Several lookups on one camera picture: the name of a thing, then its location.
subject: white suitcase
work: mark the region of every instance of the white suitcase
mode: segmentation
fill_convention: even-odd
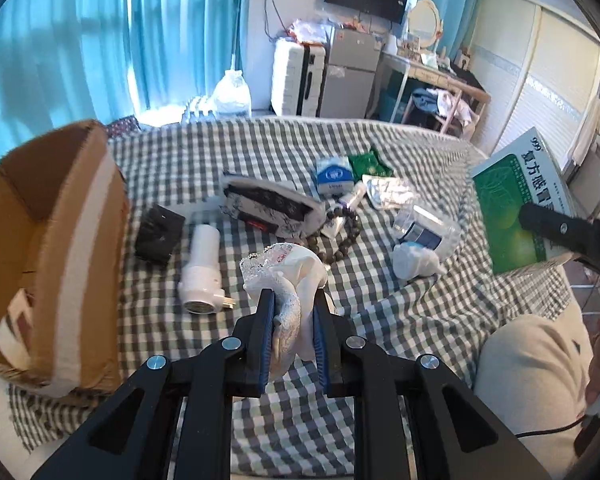
[[[277,115],[316,116],[324,57],[323,46],[278,40],[271,81],[271,106]]]

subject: wooden table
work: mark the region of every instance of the wooden table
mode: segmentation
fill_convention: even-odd
[[[376,109],[378,108],[378,101],[380,100],[381,88],[384,84],[384,81],[388,79],[388,77],[391,75],[391,70],[396,70],[404,74],[402,76],[402,83],[400,84],[400,91],[398,92],[398,97],[395,100],[394,111],[391,114],[390,122],[392,123],[394,122],[395,116],[398,112],[398,106],[400,105],[402,95],[404,94],[404,87],[407,84],[407,80],[409,78],[417,79],[418,81],[422,81],[423,83],[428,83],[430,85],[437,86],[438,88],[449,90],[451,92],[461,90],[463,93],[469,95],[470,97],[476,99],[479,102],[478,107],[475,111],[475,113],[477,113],[478,115],[481,115],[484,110],[484,107],[489,102],[491,102],[491,96],[487,94],[487,92],[474,86],[470,86],[467,83],[456,79],[451,74],[440,72],[440,70],[435,70],[430,66],[426,66],[422,63],[412,61],[402,56],[395,56],[394,54],[387,54],[383,52],[380,55],[378,69],[376,70],[376,77],[374,79],[374,99],[365,115],[367,119],[370,118],[374,113],[376,113]]]

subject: white tissue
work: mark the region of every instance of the white tissue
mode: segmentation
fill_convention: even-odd
[[[396,245],[391,260],[394,274],[399,280],[407,282],[417,276],[432,276],[442,272],[438,255],[414,242]]]
[[[281,243],[244,258],[240,270],[253,303],[258,303],[263,288],[276,295],[269,381],[286,374],[296,354],[303,361],[315,361],[314,297],[327,282],[320,259],[306,247]],[[328,304],[333,313],[333,302]]]

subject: bed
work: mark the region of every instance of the bed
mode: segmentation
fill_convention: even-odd
[[[238,263],[277,239],[227,216],[211,223],[221,232],[222,288],[234,310],[192,316],[178,299],[181,255],[193,225],[169,265],[157,269],[133,256],[140,217],[153,203],[170,206],[219,192],[223,171],[293,181],[318,197],[313,180],[321,156],[366,152],[374,145],[397,176],[408,178],[424,200],[456,218],[462,229],[444,273],[398,282],[390,270],[393,212],[363,202],[359,242],[331,266],[327,284],[337,313],[359,335],[387,352],[415,358],[438,355],[467,384],[480,348],[511,319],[535,313],[556,319],[572,298],[558,269],[533,276],[491,272],[484,227],[470,168],[482,155],[469,143],[410,126],[373,121],[262,118],[156,128],[112,139],[110,148],[126,179],[132,204],[125,234],[119,304],[120,366],[129,376],[147,358],[176,360],[198,354],[228,336],[253,311],[242,290]],[[22,445],[35,449],[73,431],[90,408],[62,406],[9,386],[8,406]],[[327,399],[312,363],[296,359],[261,399],[234,402],[231,470],[252,476],[345,476],[353,473],[353,406]]]

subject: brown cardboard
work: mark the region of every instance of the brown cardboard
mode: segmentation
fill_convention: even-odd
[[[78,327],[78,386],[113,391],[120,384],[117,303],[127,213],[122,176],[96,121],[37,137],[1,160],[0,320],[21,287],[33,294],[34,317],[30,370],[10,369],[0,354],[0,375],[25,386],[52,382],[62,369],[57,349],[67,341],[58,324],[69,316],[69,326]]]

